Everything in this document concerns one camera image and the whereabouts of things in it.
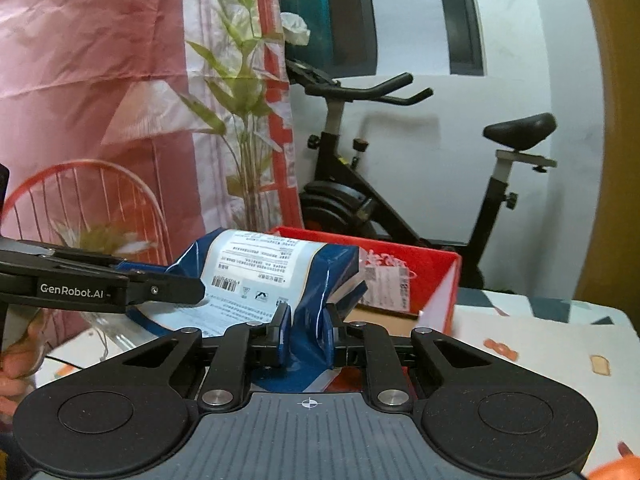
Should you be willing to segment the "person's left hand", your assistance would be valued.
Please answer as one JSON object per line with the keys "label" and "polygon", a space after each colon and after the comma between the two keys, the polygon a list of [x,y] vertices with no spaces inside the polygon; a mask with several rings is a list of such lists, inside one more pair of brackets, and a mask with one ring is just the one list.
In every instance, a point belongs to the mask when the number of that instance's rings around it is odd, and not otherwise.
{"label": "person's left hand", "polygon": [[46,328],[50,313],[40,310],[21,339],[1,355],[1,422],[12,422],[18,404],[34,388],[32,376],[46,353]]}

